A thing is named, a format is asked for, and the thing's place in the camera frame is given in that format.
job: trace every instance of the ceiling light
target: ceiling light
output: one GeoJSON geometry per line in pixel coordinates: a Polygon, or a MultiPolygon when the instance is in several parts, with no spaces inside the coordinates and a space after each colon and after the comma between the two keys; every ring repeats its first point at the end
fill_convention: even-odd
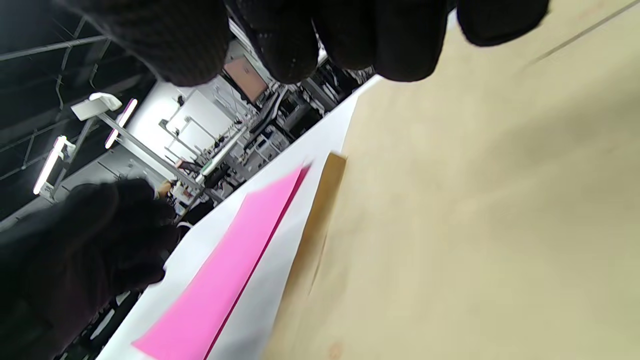
{"type": "MultiPolygon", "coordinates": [[[[120,116],[118,117],[118,120],[117,120],[118,125],[124,127],[124,124],[126,124],[127,120],[129,120],[129,117],[133,113],[133,110],[136,108],[136,105],[138,105],[138,100],[131,99],[131,101],[129,101],[129,103],[127,104],[127,107],[124,109],[124,112],[120,114],[120,116]]],[[[111,130],[111,133],[107,138],[107,141],[104,143],[104,148],[105,149],[110,148],[117,137],[118,137],[118,131],[116,129],[111,130]]]]}
{"type": "Polygon", "coordinates": [[[33,187],[33,193],[38,195],[40,193],[40,189],[47,182],[49,178],[49,174],[51,174],[51,170],[53,170],[53,165],[56,164],[56,160],[58,156],[60,156],[60,152],[62,148],[65,146],[65,142],[67,141],[66,136],[59,136],[56,139],[56,143],[53,144],[53,149],[49,153],[49,157],[47,157],[47,161],[44,163],[44,167],[40,172],[40,176],[38,176],[38,180],[36,181],[36,185],[33,187]]]}

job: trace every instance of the pink paper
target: pink paper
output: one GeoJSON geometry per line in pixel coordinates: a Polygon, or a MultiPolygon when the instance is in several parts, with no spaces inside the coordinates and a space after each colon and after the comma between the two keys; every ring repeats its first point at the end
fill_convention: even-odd
{"type": "Polygon", "coordinates": [[[298,168],[246,196],[184,293],[133,343],[136,348],[157,360],[208,356],[307,172],[298,168]]]}

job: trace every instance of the ceiling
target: ceiling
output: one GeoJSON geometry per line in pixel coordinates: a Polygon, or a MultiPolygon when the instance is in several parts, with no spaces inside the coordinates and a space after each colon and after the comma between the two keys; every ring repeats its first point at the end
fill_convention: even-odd
{"type": "MultiPolygon", "coordinates": [[[[0,37],[0,58],[100,35],[51,0],[0,2],[0,33],[10,35],[0,37]]],[[[55,139],[80,134],[83,123],[71,105],[94,92],[111,93],[125,104],[133,97],[142,101],[154,83],[142,62],[107,39],[0,61],[0,219],[35,198],[33,185],[55,139]]],[[[106,151],[110,128],[96,123],[68,175],[106,151]]],[[[50,182],[58,171],[54,169],[50,182]]]]}

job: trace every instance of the cardboard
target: cardboard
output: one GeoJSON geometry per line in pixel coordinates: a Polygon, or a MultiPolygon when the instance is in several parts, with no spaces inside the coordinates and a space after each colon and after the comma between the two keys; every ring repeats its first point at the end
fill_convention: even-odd
{"type": "Polygon", "coordinates": [[[363,94],[264,359],[640,357],[631,3],[554,1],[504,47],[450,31],[429,79],[363,94]]]}
{"type": "Polygon", "coordinates": [[[304,309],[304,302],[299,301],[299,297],[308,295],[316,277],[326,238],[328,219],[340,188],[345,166],[346,158],[333,153],[329,154],[324,164],[311,212],[278,308],[273,337],[265,349],[265,358],[277,359],[280,344],[290,344],[296,336],[297,321],[304,309]]]}

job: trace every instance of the person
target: person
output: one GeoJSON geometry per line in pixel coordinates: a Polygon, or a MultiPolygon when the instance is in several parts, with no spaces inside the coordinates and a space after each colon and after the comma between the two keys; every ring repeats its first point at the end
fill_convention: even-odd
{"type": "Polygon", "coordinates": [[[173,189],[175,181],[165,180],[156,189],[156,197],[158,199],[166,199],[169,196],[169,192],[173,189]]]}
{"type": "MultiPolygon", "coordinates": [[[[447,14],[457,7],[478,46],[534,29],[548,0],[57,0],[86,17],[177,86],[210,81],[231,34],[246,33],[282,83],[311,74],[319,44],[344,69],[373,66],[417,81],[436,68],[447,14]]],[[[174,210],[144,180],[85,185],[0,233],[0,359],[49,360],[109,299],[164,277],[162,253],[177,243],[174,210]]]]}

